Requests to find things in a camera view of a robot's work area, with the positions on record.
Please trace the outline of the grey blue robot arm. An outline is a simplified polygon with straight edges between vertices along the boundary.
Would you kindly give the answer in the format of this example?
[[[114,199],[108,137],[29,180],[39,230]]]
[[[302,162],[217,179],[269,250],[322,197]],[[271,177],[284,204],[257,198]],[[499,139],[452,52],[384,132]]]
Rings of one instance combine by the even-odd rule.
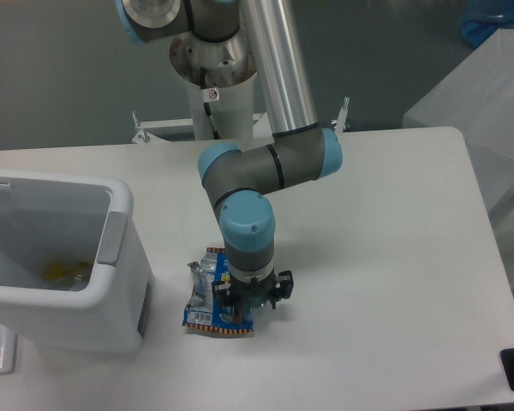
[[[242,316],[288,299],[290,271],[274,269],[276,221],[269,193],[335,173],[338,137],[319,125],[291,1],[120,1],[117,13],[134,42],[172,38],[170,60],[202,99],[206,136],[198,159],[218,221],[230,278],[214,300]],[[242,151],[226,141],[217,103],[231,86],[259,77],[273,141]]]

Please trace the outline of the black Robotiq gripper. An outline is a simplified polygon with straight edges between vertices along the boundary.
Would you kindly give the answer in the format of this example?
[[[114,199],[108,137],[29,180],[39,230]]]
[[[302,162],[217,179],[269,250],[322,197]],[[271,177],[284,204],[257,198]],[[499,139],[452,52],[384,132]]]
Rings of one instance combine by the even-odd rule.
[[[212,295],[219,308],[219,317],[222,320],[234,320],[236,305],[260,305],[271,303],[275,309],[281,300],[290,298],[294,288],[292,271],[282,271],[275,274],[273,271],[264,279],[251,279],[244,282],[233,275],[230,282],[212,282]]]

